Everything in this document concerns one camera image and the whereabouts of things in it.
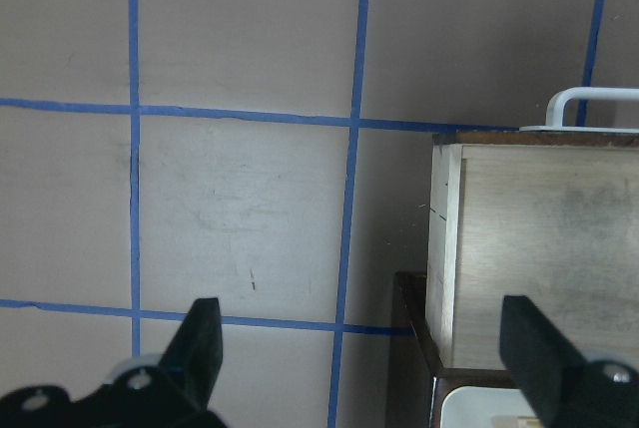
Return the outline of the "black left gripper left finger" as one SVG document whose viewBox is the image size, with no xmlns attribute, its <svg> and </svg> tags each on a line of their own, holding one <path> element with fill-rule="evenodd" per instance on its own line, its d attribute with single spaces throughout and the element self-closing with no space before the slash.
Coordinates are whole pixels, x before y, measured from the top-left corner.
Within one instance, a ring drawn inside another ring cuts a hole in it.
<svg viewBox="0 0 639 428">
<path fill-rule="evenodd" d="M 223 362 L 219 300 L 198 298 L 159 361 L 159 367 L 196 406 L 207 406 Z"/>
</svg>

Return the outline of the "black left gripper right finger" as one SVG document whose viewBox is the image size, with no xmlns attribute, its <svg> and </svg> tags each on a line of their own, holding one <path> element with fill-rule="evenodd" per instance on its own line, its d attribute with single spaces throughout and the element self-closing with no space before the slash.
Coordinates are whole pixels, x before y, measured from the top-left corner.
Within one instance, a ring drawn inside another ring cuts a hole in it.
<svg viewBox="0 0 639 428">
<path fill-rule="evenodd" d="M 525 295 L 501 305 L 499 356 L 544 426 L 573 426 L 571 403 L 586 359 Z"/>
</svg>

